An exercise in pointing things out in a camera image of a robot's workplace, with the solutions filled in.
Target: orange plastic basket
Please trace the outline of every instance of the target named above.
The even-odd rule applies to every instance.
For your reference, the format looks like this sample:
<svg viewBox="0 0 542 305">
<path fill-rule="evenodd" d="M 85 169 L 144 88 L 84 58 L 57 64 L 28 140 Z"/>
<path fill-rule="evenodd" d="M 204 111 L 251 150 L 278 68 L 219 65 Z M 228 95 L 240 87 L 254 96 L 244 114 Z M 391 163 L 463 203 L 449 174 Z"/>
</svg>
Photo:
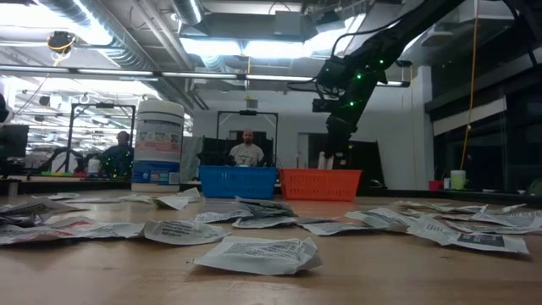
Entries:
<svg viewBox="0 0 542 305">
<path fill-rule="evenodd" d="M 352 201 L 361 170 L 281 169 L 282 196 L 295 200 Z"/>
</svg>

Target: bald man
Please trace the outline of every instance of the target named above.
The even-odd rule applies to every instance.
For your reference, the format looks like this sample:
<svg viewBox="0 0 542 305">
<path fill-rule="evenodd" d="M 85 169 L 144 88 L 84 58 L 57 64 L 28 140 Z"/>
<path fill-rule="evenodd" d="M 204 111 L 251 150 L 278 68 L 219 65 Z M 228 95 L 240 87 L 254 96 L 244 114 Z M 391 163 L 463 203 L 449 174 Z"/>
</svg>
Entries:
<svg viewBox="0 0 542 305">
<path fill-rule="evenodd" d="M 257 166 L 257 163 L 263 159 L 263 151 L 254 140 L 252 130 L 243 131 L 243 143 L 231 148 L 230 156 L 233 156 L 237 165 Z"/>
</svg>

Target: white packet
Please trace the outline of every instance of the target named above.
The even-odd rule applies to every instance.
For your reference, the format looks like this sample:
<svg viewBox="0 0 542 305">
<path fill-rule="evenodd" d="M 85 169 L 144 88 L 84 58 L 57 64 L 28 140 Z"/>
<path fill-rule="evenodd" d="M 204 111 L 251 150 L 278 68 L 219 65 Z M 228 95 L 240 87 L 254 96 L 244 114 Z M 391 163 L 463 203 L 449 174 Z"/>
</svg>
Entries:
<svg viewBox="0 0 542 305">
<path fill-rule="evenodd" d="M 291 225 L 296 219 L 288 216 L 265 217 L 265 218 L 244 218 L 237 219 L 232 225 L 241 229 L 263 229 L 276 225 Z"/>
<path fill-rule="evenodd" d="M 542 211 L 514 212 L 506 214 L 477 213 L 471 220 L 510 227 L 538 229 L 542 228 Z"/>
<path fill-rule="evenodd" d="M 442 213 L 430 213 L 430 212 L 421 212 L 413 209 L 408 209 L 407 211 L 401 211 L 400 214 L 406 215 L 406 216 L 412 216 L 419 218 L 422 215 L 433 217 L 433 218 L 443 218 L 443 219 L 451 219 L 451 220 L 462 220 L 462 221 L 469 221 L 473 216 L 472 215 L 464 215 L 464 214 L 442 214 Z"/>
<path fill-rule="evenodd" d="M 219 226 L 193 221 L 148 220 L 145 223 L 143 234 L 147 239 L 153 241 L 189 246 L 220 241 L 231 233 Z"/>
<path fill-rule="evenodd" d="M 181 191 L 177 194 L 179 197 L 188 197 L 188 202 L 198 202 L 202 200 L 202 195 L 197 190 L 197 187 L 192 187 L 186 191 Z"/>
<path fill-rule="evenodd" d="M 457 214 L 476 214 L 484 211 L 488 206 L 466 206 L 466 207 L 446 207 L 438 203 L 418 203 L 418 202 L 396 202 L 395 204 L 403 207 L 414 208 L 431 208 L 441 213 L 457 213 Z"/>
<path fill-rule="evenodd" d="M 54 202 L 47 198 L 31 199 L 27 203 L 5 208 L 0 212 L 0 216 L 20 216 L 20 215 L 43 215 L 57 214 L 71 211 L 83 211 L 83 208 L 71 207 L 60 202 Z"/>
<path fill-rule="evenodd" d="M 77 193 L 57 193 L 56 195 L 49 196 L 31 196 L 34 199 L 43 199 L 47 198 L 49 200 L 63 200 L 63 199 L 75 199 L 79 197 L 80 194 Z"/>
<path fill-rule="evenodd" d="M 144 203 L 150 203 L 152 202 L 152 197 L 147 195 L 137 195 L 137 194 L 130 194 L 128 196 L 119 197 L 120 201 L 128 201 L 128 202 L 144 202 Z"/>
<path fill-rule="evenodd" d="M 542 228 L 529 229 L 519 227 L 495 227 L 488 225 L 464 225 L 446 221 L 446 224 L 454 229 L 467 233 L 496 233 L 496 234 L 527 234 L 529 232 L 540 231 Z"/>
<path fill-rule="evenodd" d="M 118 198 L 76 198 L 64 200 L 63 203 L 116 203 L 120 202 Z"/>
<path fill-rule="evenodd" d="M 263 218 L 269 216 L 291 216 L 297 215 L 293 212 L 290 205 L 284 202 L 272 202 L 269 200 L 243 199 L 236 197 L 235 205 L 238 209 L 244 209 L 254 215 L 254 217 Z"/>
<path fill-rule="evenodd" d="M 370 211 L 356 211 L 345 214 L 347 218 L 358 219 L 377 229 L 403 231 L 405 227 L 413 225 L 416 220 L 401 215 L 387 208 L 376 208 Z"/>
<path fill-rule="evenodd" d="M 339 222 L 330 222 L 330 223 L 311 223 L 311 224 L 299 224 L 304 229 L 311 231 L 311 233 L 316 234 L 317 236 L 332 236 L 340 232 L 354 231 L 354 230 L 364 230 L 364 231 L 374 231 L 380 230 L 376 228 L 368 228 L 353 223 L 339 223 Z"/>
<path fill-rule="evenodd" d="M 315 218 L 312 218 L 312 217 L 297 217 L 296 218 L 296 224 L 297 225 L 304 225 L 304 224 L 317 224 L 317 223 L 322 223 L 322 222 L 329 223 L 329 222 L 335 222 L 336 219 L 337 218 L 329 219 L 329 218 L 319 218 L 319 217 L 315 217 Z"/>
<path fill-rule="evenodd" d="M 236 210 L 227 213 L 206 212 L 196 215 L 194 221 L 209 224 L 213 222 L 221 222 L 230 219 L 238 219 L 245 217 L 253 217 L 252 213 L 245 210 Z"/>
<path fill-rule="evenodd" d="M 194 264 L 257 275 L 293 275 L 318 267 L 322 260 L 314 242 L 307 238 L 267 240 L 228 236 Z"/>
<path fill-rule="evenodd" d="M 431 217 L 422 216 L 406 231 L 409 234 L 438 242 L 441 246 L 459 246 L 469 249 L 493 252 L 513 252 L 529 254 L 525 241 L 521 238 L 489 234 L 458 233 Z"/>
<path fill-rule="evenodd" d="M 33 228 L 3 225 L 0 227 L 0 245 L 66 238 L 132 238 L 137 237 L 142 230 L 143 224 L 98 223 L 79 216 Z"/>
<path fill-rule="evenodd" d="M 178 196 L 164 196 L 153 198 L 152 202 L 159 206 L 160 208 L 172 208 L 180 211 L 188 205 L 188 197 L 178 197 Z"/>
</svg>

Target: white plastic container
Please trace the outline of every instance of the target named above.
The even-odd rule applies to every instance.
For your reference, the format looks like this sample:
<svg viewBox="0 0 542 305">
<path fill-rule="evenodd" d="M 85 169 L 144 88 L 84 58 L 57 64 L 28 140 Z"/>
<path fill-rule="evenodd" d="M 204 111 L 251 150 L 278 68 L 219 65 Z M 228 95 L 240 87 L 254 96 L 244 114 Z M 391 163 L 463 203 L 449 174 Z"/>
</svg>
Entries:
<svg viewBox="0 0 542 305">
<path fill-rule="evenodd" d="M 185 109 L 172 102 L 139 104 L 132 191 L 179 191 Z"/>
<path fill-rule="evenodd" d="M 89 177 L 98 177 L 100 174 L 100 160 L 96 157 L 88 160 L 87 174 Z"/>
</svg>

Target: wooden table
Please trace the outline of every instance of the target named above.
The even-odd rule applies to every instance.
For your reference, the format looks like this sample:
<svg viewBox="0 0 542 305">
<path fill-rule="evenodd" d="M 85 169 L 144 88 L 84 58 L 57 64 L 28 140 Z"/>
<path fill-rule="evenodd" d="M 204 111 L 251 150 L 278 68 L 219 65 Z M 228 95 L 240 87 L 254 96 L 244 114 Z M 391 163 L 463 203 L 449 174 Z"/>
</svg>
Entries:
<svg viewBox="0 0 542 305">
<path fill-rule="evenodd" d="M 83 192 L 87 197 L 125 191 Z M 290 202 L 303 216 L 337 217 L 397 198 Z M 24 201 L 5 198 L 3 203 Z M 145 203 L 81 204 L 103 222 L 190 219 L 201 208 Z M 301 228 L 241 230 L 235 236 L 311 237 L 324 265 L 296 276 L 240 274 L 190 263 L 217 244 L 172 247 L 144 240 L 72 241 L 0 249 L 2 304 L 541 304 L 542 235 L 524 236 L 531 259 L 444 248 L 416 236 L 320 237 Z"/>
</svg>

